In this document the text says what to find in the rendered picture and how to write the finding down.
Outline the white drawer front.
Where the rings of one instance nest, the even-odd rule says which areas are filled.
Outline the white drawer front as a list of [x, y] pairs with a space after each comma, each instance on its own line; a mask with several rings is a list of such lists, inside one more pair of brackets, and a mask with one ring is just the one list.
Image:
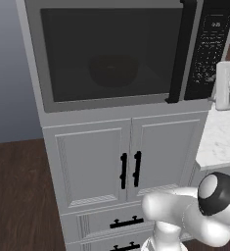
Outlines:
[[[110, 224], [115, 219], [125, 222], [131, 220], [133, 216], [143, 218], [144, 222], [137, 225], [110, 228]], [[140, 201], [63, 215], [61, 216], [61, 224], [66, 243], [154, 227], [154, 222], [146, 219]]]
[[150, 230], [132, 232], [129, 234], [117, 235], [109, 238], [94, 239], [86, 242], [78, 242], [67, 244], [67, 251], [110, 251], [115, 245], [119, 247], [127, 246], [129, 242], [133, 241], [135, 244], [140, 244], [140, 249], [132, 251], [140, 251], [144, 241], [150, 237], [152, 232]]

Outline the dark round bowl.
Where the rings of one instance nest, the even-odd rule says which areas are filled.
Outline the dark round bowl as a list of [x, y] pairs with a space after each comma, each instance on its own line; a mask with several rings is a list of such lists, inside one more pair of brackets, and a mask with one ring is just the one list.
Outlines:
[[102, 87], [124, 87], [137, 77], [138, 60], [129, 55], [97, 55], [88, 61], [88, 70], [95, 84]]

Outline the tall white cabinet housing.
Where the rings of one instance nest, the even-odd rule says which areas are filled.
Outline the tall white cabinet housing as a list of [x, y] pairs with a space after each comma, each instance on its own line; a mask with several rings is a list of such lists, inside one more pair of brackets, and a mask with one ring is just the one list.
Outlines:
[[[65, 111], [65, 112], [55, 112], [47, 113], [43, 109], [43, 103], [41, 100], [40, 88], [38, 85], [38, 74], [37, 68], [35, 65], [34, 53], [31, 43], [31, 36], [29, 30], [29, 24], [27, 21], [27, 15], [25, 12], [25, 6], [23, 0], [16, 0], [18, 13], [20, 17], [22, 32], [23, 32], [23, 41], [25, 52], [27, 56], [28, 66], [30, 70], [30, 76], [36, 101], [36, 106], [38, 110], [39, 120], [42, 127], [42, 131], [45, 127], [50, 126], [71, 126], [71, 125], [80, 125], [80, 124], [91, 124], [98, 122], [109, 122], [109, 121], [118, 121], [118, 120], [132, 120], [135, 118], [147, 118], [155, 116], [165, 116], [165, 115], [174, 115], [174, 114], [185, 114], [185, 113], [197, 113], [197, 112], [207, 112], [209, 111], [210, 105], [206, 99], [201, 100], [182, 100], [177, 103], [151, 103], [151, 104], [141, 104], [141, 105], [130, 105], [130, 106], [119, 106], [119, 107], [109, 107], [109, 108], [98, 108], [98, 109], [85, 109], [85, 110], [75, 110], [75, 111]], [[94, 207], [91, 209], [85, 210], [76, 210], [69, 212], [68, 214], [92, 211], [98, 208], [114, 207], [116, 205], [121, 205], [125, 203], [135, 203], [142, 202], [143, 197], [148, 194], [146, 193], [140, 200], [129, 202], [127, 200], [127, 186], [128, 186], [128, 174], [129, 174], [129, 156], [126, 170], [126, 199], [121, 203], [116, 203], [113, 205]], [[94, 239], [103, 239], [109, 238], [117, 235], [129, 234], [132, 232], [140, 231], [152, 231], [152, 228], [137, 229], [132, 231], [125, 231], [111, 235], [99, 236], [97, 238], [86, 239], [78, 242], [86, 242]]]

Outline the white cupboard door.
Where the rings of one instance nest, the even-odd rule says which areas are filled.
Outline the white cupboard door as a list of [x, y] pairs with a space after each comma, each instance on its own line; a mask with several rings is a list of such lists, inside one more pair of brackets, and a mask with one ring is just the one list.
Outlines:
[[129, 156], [130, 120], [43, 129], [59, 212], [121, 203], [122, 153]]
[[[127, 200], [157, 189], [187, 186], [203, 134], [207, 112], [132, 120]], [[141, 151], [139, 185], [134, 187], [134, 155]]]

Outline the dark glass microwave door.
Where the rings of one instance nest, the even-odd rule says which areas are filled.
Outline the dark glass microwave door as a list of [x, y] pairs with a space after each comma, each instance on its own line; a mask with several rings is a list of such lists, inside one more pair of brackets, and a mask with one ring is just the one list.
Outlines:
[[[183, 4], [180, 0], [24, 0], [47, 113], [162, 102], [171, 85]], [[136, 79], [102, 87], [88, 61], [97, 55], [138, 60]]]

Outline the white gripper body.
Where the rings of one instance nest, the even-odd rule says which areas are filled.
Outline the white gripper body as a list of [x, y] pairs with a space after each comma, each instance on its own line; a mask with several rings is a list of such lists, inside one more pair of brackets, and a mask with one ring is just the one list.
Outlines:
[[215, 108], [217, 111], [230, 110], [230, 61], [216, 65]]

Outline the stainless steel microwave oven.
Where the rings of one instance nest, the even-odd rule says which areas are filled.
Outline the stainless steel microwave oven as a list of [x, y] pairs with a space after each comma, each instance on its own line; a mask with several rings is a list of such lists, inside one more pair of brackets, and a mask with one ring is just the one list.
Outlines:
[[197, 0], [179, 101], [211, 96], [229, 34], [230, 0]]

